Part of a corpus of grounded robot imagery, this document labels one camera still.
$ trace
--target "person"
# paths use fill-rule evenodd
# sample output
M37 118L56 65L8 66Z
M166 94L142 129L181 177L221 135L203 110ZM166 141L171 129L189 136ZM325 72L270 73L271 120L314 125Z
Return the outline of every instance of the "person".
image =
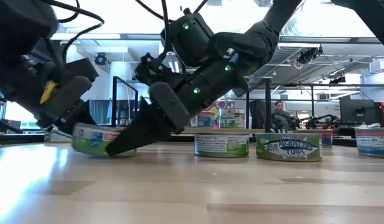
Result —
M276 108L272 111L273 114L284 114L287 116L290 116L290 114L283 110L283 102L281 100L278 100L274 103Z
M283 110L283 102L281 100L278 100L275 104L276 108L272 111L272 114L283 114L286 116L290 116L290 114ZM274 115L273 119L277 121L277 123L280 125L277 128L279 129L285 129L287 131L291 131L292 128L290 127L289 121L287 118L279 115Z

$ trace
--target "poster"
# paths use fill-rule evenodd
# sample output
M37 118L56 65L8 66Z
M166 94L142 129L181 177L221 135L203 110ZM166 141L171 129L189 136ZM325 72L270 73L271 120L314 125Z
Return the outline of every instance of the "poster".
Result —
M213 105L209 106L204 111L215 113L214 116L214 128L219 128L219 111L221 109L235 109L235 102L231 100L216 101Z

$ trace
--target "black cable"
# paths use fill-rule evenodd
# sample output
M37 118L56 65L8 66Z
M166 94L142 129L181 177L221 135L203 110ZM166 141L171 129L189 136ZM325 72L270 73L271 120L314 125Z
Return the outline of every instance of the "black cable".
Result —
M333 64L332 61L322 52L322 55L330 62L330 64L335 68L336 72L340 72L340 70ZM361 92L364 96L366 96L369 100L372 100L370 97L368 97L361 89L354 86L359 92Z
M158 13L156 13L153 9L151 9L149 6L145 5L141 0L135 0L138 4L140 4L144 9L146 9L148 12L150 12L152 15L156 16L157 18L164 20L164 17Z
M169 41L168 35L169 35L169 19L168 19L168 10L167 10L167 3L166 0L161 0L162 5L162 15L164 16L164 50L159 55L160 60L164 60L167 56L167 52L169 51L171 47L171 42Z
M208 2L208 0L203 0L200 4L199 4L199 6L197 6L197 9L193 12L193 13L198 13L200 10L201 10L201 8L203 8L203 6L205 5L205 3L207 3Z
M76 4L77 4L77 7L80 8L80 1L79 0L75 0ZM78 17L78 13L74 13L72 16L70 16L69 18L66 18L66 19L59 19L59 23L66 23L66 22L71 22L73 20L75 20L76 18Z
M62 2L58 2L58 1L55 1L55 0L40 0L42 2L45 2L47 4L50 4L51 6L57 6L57 7L61 7L62 9L67 9L69 11L73 11L73 12L76 12L76 13L79 13L81 15L84 15L84 16L88 16L88 17L91 17L91 18L94 18L98 21L100 21L99 24L97 25L94 25L94 26L91 26L81 32L79 32L75 37L71 38L67 44L64 46L63 48L63 53L62 53L62 60L63 60L63 63L66 63L66 57L67 57L67 50L68 48L83 34L86 34L88 32L91 32L93 31L94 29L97 29L101 26L103 26L103 24L105 24L105 21L98 15L96 15L95 13L92 13L92 12L89 12L89 11L86 11L84 9L80 9L80 8L77 8L77 7L74 7L74 6L70 6L68 4L64 4Z

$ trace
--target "light wood tabletop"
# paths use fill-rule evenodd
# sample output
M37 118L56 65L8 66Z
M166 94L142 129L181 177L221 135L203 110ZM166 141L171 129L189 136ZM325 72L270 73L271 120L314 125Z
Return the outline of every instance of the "light wood tabletop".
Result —
M384 223L384 159L356 148L322 162L195 157L153 144L131 158L68 144L0 147L0 223Z

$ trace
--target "green can label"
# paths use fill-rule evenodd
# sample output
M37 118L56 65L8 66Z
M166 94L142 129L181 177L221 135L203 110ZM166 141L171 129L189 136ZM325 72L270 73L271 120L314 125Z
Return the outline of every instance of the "green can label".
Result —
M277 161L319 161L322 140L319 137L256 137L256 155Z
M195 152L200 156L226 157L227 155L245 156L248 154L248 135L211 135L196 134Z
M109 131L105 127L88 128L84 126L75 126L73 130L72 147L75 151L96 156L105 156L106 146L117 138L118 131ZM119 156L127 156L133 154L134 150L120 154Z
M246 123L243 119L221 119L220 128L246 128Z
M226 114L222 114L221 115L221 119L245 119L246 118L246 114L244 113L226 113Z

